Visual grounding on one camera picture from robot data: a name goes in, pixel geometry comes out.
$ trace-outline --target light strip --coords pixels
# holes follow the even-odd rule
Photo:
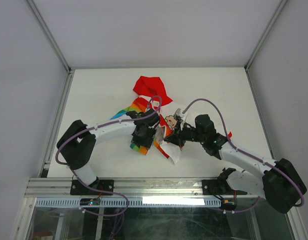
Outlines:
[[[189,198],[177,196],[144,196],[143,204],[170,204],[170,205],[190,205],[190,206],[204,206],[203,198]]]

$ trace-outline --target red sleeve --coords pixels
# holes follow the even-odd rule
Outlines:
[[[173,100],[167,96],[164,83],[160,79],[160,77],[147,77],[141,76],[135,86],[134,92],[138,95],[144,95],[148,97],[152,97],[155,95],[161,96],[163,103],[162,105],[170,104]]]

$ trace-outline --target white table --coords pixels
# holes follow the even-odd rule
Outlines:
[[[221,110],[232,139],[257,154],[270,157],[269,149],[244,68],[130,68],[76,70],[58,138],[70,124],[106,122],[137,97],[133,87],[139,76],[161,77],[169,97],[188,105],[207,98]],[[223,133],[216,110],[206,102],[191,108],[209,114]],[[216,177],[223,168],[239,167],[209,156],[199,143],[187,142],[181,159],[174,165],[154,146],[146,156],[129,148],[131,136],[102,143],[94,148],[90,164],[99,177],[173,178]],[[48,177],[71,177],[66,166],[51,162]]]

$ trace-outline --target cartoon print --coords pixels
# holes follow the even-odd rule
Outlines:
[[[166,123],[167,123],[167,125],[169,126],[170,129],[174,129],[174,127],[176,126],[176,123],[177,123],[177,120],[172,115],[165,117],[165,121],[166,121]]]

